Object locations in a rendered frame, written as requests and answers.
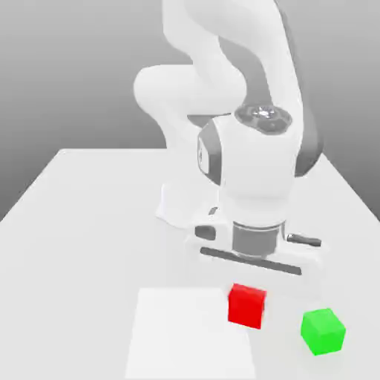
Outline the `small red cube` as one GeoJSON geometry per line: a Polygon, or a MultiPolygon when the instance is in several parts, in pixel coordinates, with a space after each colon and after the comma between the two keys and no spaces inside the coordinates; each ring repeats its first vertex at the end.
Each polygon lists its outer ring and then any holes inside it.
{"type": "Polygon", "coordinates": [[[233,284],[228,295],[228,321],[260,330],[267,291],[233,284]]]}

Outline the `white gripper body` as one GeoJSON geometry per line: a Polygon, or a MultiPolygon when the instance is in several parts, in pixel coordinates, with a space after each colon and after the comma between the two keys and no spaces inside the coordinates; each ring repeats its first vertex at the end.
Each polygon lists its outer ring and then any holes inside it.
{"type": "Polygon", "coordinates": [[[316,250],[282,243],[267,258],[242,258],[206,244],[188,237],[185,252],[204,274],[223,285],[242,284],[293,297],[316,297],[321,290],[322,255],[316,250]]]}

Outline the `small green cube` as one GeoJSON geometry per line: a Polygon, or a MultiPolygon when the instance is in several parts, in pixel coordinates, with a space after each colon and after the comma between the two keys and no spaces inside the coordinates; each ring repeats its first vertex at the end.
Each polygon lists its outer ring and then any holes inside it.
{"type": "Polygon", "coordinates": [[[315,309],[303,314],[300,334],[314,356],[341,350],[346,327],[330,308],[315,309]]]}

